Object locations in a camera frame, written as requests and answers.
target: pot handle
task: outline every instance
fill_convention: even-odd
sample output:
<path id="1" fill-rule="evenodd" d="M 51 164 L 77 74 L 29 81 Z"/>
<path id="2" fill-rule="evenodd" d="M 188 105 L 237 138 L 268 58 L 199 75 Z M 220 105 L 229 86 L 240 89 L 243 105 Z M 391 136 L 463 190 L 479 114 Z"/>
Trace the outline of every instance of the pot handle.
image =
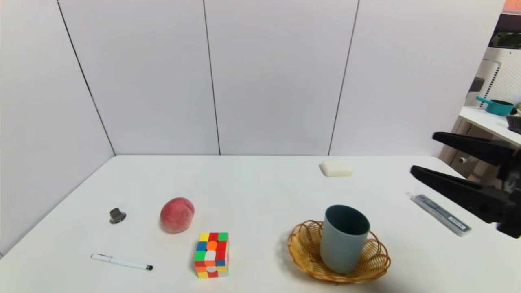
<path id="1" fill-rule="evenodd" d="M 489 105 L 493 103 L 493 101 L 491 101 L 491 100 L 487 100 L 487 99 L 483 99 L 483 98 L 480 97 L 480 96 L 477 96 L 477 97 L 476 97 L 476 100 L 478 100 L 478 101 L 482 101 L 482 102 L 487 103 L 487 104 L 489 104 Z"/>

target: robotic arm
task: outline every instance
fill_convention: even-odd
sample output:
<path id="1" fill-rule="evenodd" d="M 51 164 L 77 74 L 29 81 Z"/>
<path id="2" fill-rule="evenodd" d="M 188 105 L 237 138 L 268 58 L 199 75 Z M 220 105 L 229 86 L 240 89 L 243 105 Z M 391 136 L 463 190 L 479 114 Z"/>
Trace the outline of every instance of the robotic arm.
<path id="1" fill-rule="evenodd" d="M 521 236 L 521 152 L 517 152 L 508 143 L 499 140 L 446 132 L 436 132 L 432 138 L 498 166 L 497 178 L 503 181 L 503 190 L 419 166 L 413 166 L 411 174 L 483 221 L 499 223 L 498 231 L 519 238 Z"/>

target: white wall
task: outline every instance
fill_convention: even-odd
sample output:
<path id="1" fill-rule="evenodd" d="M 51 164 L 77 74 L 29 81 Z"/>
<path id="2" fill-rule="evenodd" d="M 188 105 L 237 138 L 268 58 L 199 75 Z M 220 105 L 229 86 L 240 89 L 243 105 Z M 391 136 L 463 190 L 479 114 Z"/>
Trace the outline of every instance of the white wall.
<path id="1" fill-rule="evenodd" d="M 361 0 L 331 155 L 434 155 L 504 0 Z"/>
<path id="2" fill-rule="evenodd" d="M 60 0 L 116 154 L 219 154 L 202 0 Z"/>
<path id="3" fill-rule="evenodd" d="M 113 156 L 56 0 L 2 0 L 0 252 Z"/>
<path id="4" fill-rule="evenodd" d="M 221 154 L 326 155 L 357 0 L 206 0 Z"/>

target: black brush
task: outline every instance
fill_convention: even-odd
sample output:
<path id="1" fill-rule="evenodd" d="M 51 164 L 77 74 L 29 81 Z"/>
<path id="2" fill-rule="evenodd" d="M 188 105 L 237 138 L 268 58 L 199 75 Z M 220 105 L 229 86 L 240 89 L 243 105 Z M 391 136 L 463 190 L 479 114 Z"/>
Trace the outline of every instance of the black brush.
<path id="1" fill-rule="evenodd" d="M 509 130 L 521 134 L 521 117 L 508 115 L 506 121 L 508 122 Z"/>

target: pen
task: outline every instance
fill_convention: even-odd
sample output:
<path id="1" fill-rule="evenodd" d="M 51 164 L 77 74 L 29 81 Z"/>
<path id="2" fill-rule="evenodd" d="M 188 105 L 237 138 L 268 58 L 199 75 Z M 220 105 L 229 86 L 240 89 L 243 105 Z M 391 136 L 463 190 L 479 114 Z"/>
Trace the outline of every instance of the pen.
<path id="1" fill-rule="evenodd" d="M 109 257 L 108 255 L 104 255 L 104 254 L 93 253 L 93 254 L 91 254 L 91 258 L 93 260 L 114 263 L 114 264 L 124 265 L 124 266 L 128 266 L 128 267 L 133 267 L 133 268 L 140 268 L 142 270 L 147 270 L 147 271 L 151 271 L 154 268 L 150 264 L 140 264 L 140 263 L 135 263 L 135 262 L 117 260 L 113 257 Z"/>

